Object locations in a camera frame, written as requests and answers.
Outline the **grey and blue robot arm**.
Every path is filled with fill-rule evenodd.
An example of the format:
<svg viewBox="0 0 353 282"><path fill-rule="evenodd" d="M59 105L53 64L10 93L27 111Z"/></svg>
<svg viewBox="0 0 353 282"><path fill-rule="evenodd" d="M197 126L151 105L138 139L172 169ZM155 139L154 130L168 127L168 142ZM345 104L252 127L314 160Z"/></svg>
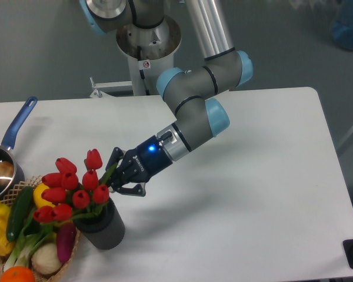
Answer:
<svg viewBox="0 0 353 282"><path fill-rule="evenodd" d="M225 130L229 117L215 96L249 81L253 65L237 51L219 1L187 1L204 65L186 72L174 66L181 43L179 25L164 12L163 1L81 1L91 28L115 31L131 80L99 83L95 92L127 88L135 96L159 95L175 122L136 148L115 148L103 183L120 194L144 196L152 176Z"/></svg>

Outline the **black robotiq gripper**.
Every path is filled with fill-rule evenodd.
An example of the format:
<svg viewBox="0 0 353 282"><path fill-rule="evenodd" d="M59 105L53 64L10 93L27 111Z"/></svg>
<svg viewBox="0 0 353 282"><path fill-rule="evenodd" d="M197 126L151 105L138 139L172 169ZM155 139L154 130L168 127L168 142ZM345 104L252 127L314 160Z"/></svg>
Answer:
<svg viewBox="0 0 353 282"><path fill-rule="evenodd" d="M172 164L159 143L157 137L152 136L128 151L114 147L105 168L106 172L113 172L117 168L117 183L110 183L114 192L127 196L146 195L145 183ZM128 183L136 184L123 187Z"/></svg>

